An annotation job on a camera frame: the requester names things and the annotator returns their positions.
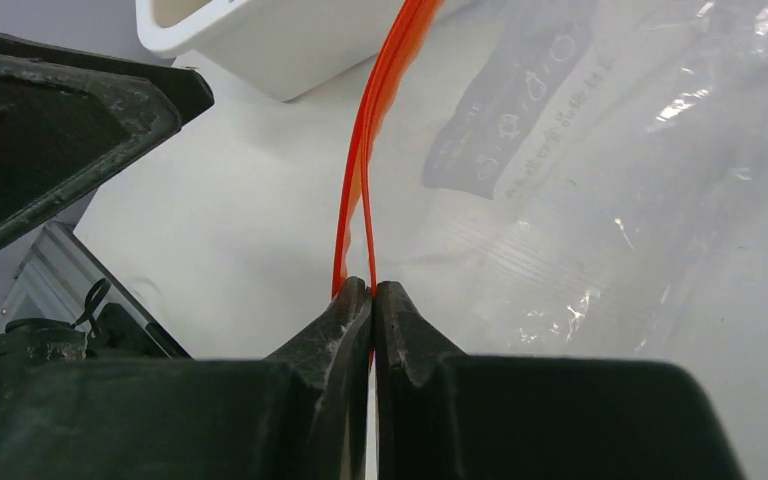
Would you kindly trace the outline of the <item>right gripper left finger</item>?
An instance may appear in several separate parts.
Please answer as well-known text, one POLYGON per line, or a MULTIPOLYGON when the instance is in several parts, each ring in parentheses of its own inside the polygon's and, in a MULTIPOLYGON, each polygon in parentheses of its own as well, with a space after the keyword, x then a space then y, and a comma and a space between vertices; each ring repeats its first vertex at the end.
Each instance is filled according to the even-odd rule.
POLYGON ((31 368, 0 412, 0 479, 361 479, 372 306, 351 277, 259 360, 31 368))

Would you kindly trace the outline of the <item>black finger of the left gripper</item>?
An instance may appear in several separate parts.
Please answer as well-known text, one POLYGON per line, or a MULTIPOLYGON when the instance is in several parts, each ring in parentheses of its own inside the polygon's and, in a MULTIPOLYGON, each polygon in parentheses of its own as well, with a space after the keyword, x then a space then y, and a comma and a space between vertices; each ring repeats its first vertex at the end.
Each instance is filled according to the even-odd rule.
POLYGON ((0 250, 212 107, 197 72, 0 32, 0 250))

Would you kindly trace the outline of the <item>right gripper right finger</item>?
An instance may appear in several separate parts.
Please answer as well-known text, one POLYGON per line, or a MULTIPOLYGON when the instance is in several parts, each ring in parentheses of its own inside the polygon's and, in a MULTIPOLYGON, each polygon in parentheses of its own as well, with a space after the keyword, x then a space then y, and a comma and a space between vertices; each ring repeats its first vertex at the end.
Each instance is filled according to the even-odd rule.
POLYGON ((373 301, 382 479, 740 479, 711 403, 655 361, 471 355, 404 287, 373 301))

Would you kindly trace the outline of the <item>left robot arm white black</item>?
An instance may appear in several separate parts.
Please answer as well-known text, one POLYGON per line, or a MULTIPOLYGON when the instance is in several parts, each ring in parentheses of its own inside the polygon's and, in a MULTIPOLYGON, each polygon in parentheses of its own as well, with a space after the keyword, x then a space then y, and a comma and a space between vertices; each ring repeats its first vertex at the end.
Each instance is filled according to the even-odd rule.
MULTIPOLYGON (((204 78, 0 32, 0 251, 212 107, 204 78)), ((182 358, 184 348, 104 268, 73 313, 0 331, 0 412, 29 369, 87 358, 182 358)))

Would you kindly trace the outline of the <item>clear zip bag red zipper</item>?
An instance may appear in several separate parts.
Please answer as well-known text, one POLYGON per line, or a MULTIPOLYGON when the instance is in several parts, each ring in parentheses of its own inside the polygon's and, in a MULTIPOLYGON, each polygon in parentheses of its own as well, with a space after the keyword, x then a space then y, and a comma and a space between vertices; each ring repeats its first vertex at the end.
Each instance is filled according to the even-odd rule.
POLYGON ((679 363, 768 479, 768 1, 446 1, 369 179, 462 348, 679 363))

